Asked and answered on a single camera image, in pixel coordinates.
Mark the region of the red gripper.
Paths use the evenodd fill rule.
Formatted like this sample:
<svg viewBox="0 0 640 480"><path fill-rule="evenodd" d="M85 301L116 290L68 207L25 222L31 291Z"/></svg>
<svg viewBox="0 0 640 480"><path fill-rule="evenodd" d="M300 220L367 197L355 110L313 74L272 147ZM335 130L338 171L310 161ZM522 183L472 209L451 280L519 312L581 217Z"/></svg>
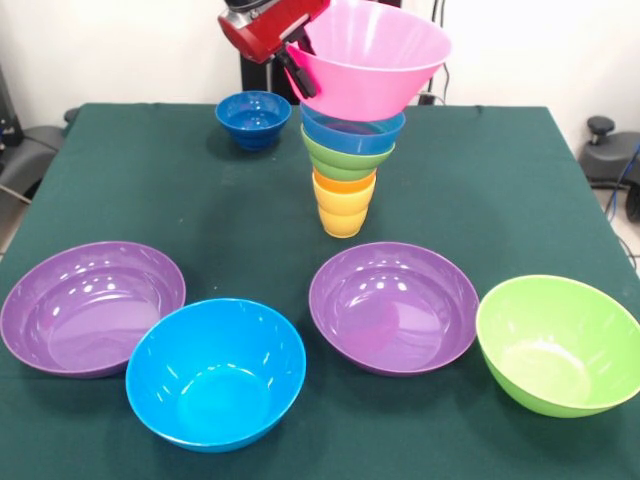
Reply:
<svg viewBox="0 0 640 480"><path fill-rule="evenodd" d="M286 44L296 36L299 48L315 54L304 26L328 8L324 0L225 1L218 16L225 37L246 59L261 64L276 55L304 99L317 87L308 72L288 53Z"/></svg>

